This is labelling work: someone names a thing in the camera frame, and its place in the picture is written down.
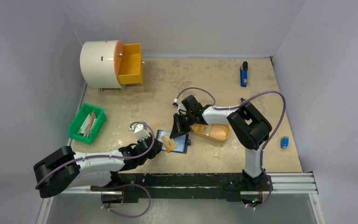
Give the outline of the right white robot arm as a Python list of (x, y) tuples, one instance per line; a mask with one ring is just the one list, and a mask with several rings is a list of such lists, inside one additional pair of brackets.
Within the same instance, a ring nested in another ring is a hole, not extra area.
[(264, 177), (261, 150), (267, 143), (272, 126), (255, 106), (244, 102), (232, 108), (202, 106), (193, 95), (184, 98), (180, 104), (174, 100), (173, 106), (177, 112), (173, 115), (171, 139), (187, 134), (194, 124), (231, 126), (245, 148), (243, 184), (249, 190), (260, 186)]

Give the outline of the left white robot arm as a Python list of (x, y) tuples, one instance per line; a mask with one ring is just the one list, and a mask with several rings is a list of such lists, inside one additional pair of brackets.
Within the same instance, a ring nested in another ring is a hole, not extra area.
[(162, 142), (151, 136), (100, 154), (75, 152), (71, 146), (64, 146), (34, 165), (35, 188), (41, 198), (56, 196), (68, 188), (89, 185), (114, 191), (120, 186), (118, 172), (143, 165), (162, 147)]

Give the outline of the beige credit card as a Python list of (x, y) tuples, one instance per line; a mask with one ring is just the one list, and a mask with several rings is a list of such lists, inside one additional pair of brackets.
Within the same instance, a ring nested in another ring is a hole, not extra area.
[(203, 125), (203, 126), (201, 127), (200, 132), (202, 132), (202, 134), (208, 136), (208, 135), (210, 134), (210, 132), (211, 132), (211, 129), (212, 129), (212, 124)]
[(162, 141), (162, 143), (164, 145), (164, 148), (165, 148), (166, 152), (168, 152), (168, 153), (177, 148), (175, 140), (170, 138), (169, 133), (164, 135), (164, 136), (162, 136), (161, 141)]

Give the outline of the blue leather card holder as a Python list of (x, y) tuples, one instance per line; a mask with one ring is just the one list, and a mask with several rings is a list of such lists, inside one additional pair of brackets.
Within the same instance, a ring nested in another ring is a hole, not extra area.
[(191, 140), (189, 139), (189, 135), (181, 135), (179, 137), (170, 139), (170, 132), (158, 130), (157, 131), (157, 140), (162, 145), (162, 150), (166, 152), (175, 152), (175, 153), (187, 153), (187, 148), (191, 145)]

